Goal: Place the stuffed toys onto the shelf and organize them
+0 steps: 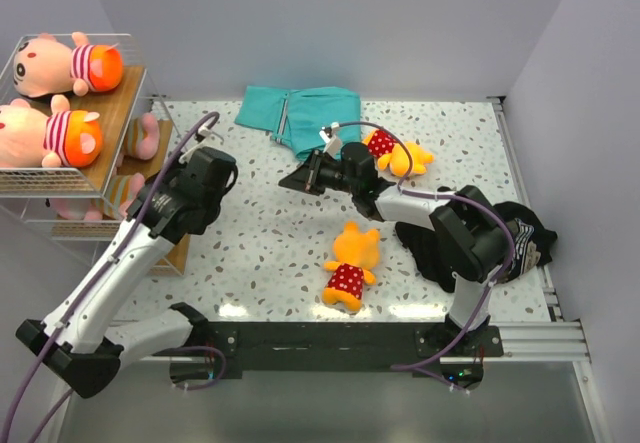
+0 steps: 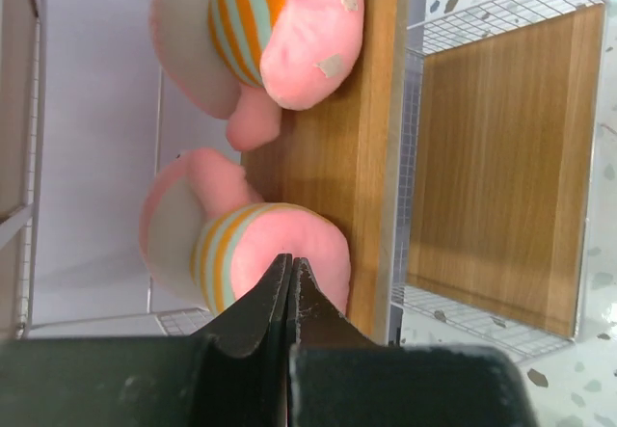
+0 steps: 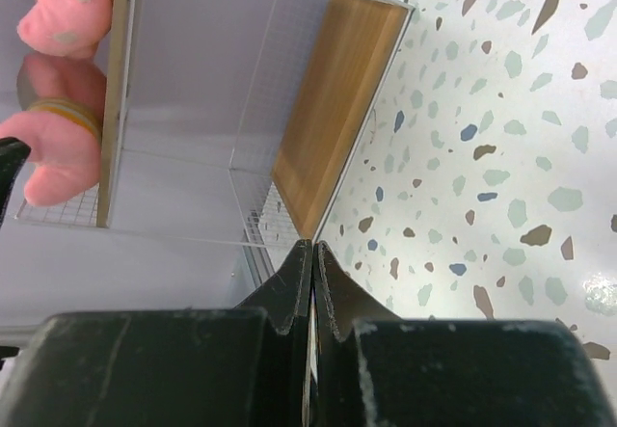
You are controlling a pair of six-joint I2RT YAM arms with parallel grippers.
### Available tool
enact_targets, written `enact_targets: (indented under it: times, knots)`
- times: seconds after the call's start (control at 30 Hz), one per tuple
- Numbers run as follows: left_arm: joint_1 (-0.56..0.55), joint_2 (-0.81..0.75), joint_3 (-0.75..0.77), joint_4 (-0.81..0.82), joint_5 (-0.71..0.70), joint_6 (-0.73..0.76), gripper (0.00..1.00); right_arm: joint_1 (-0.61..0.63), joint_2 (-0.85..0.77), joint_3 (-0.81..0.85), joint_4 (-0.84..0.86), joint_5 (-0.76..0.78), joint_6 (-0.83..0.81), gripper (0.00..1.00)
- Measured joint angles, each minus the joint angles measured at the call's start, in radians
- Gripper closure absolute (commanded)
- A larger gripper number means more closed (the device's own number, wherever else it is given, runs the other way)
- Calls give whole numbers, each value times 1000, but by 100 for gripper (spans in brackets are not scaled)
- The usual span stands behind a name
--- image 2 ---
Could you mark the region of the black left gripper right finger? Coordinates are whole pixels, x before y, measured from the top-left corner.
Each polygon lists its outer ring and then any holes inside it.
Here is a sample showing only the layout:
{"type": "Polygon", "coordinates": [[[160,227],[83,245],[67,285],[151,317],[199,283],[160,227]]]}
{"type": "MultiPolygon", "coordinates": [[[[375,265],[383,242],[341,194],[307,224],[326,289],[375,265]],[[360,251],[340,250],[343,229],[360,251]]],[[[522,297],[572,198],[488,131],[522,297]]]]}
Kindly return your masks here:
{"type": "Polygon", "coordinates": [[[290,426],[535,426],[521,374],[495,347],[382,346],[297,258],[289,287],[290,426]]]}

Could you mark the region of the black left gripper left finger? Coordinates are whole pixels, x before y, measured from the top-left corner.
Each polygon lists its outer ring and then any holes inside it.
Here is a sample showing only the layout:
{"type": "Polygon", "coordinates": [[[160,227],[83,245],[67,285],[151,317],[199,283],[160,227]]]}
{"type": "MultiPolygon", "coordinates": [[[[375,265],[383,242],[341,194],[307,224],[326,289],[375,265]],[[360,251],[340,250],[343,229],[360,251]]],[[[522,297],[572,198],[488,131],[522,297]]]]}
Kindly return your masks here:
{"type": "Polygon", "coordinates": [[[6,340],[5,426],[283,426],[293,259],[196,332],[6,340]]]}

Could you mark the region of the pink pig toy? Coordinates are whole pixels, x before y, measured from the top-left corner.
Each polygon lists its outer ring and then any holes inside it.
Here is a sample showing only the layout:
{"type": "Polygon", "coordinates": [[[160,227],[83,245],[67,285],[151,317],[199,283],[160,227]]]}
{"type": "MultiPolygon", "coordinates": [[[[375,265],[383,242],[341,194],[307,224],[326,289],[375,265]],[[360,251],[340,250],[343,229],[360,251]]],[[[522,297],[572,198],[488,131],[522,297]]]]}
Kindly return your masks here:
{"type": "Polygon", "coordinates": [[[320,214],[269,202],[220,151],[185,151],[152,180],[139,220],[151,276],[188,304],[219,315],[255,287],[275,257],[307,259],[322,293],[347,308],[351,261],[341,230],[320,214]]]}

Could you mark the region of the pink pig striped shirt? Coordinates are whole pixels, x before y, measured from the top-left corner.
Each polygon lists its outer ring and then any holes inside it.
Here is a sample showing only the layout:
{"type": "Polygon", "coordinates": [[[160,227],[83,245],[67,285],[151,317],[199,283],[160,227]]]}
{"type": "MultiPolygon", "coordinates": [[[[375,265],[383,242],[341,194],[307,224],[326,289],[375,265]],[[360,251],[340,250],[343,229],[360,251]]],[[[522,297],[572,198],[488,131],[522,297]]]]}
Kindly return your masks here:
{"type": "Polygon", "coordinates": [[[284,110],[332,94],[362,48],[364,0],[151,0],[150,35],[168,77],[229,144],[280,134],[284,110]]]}

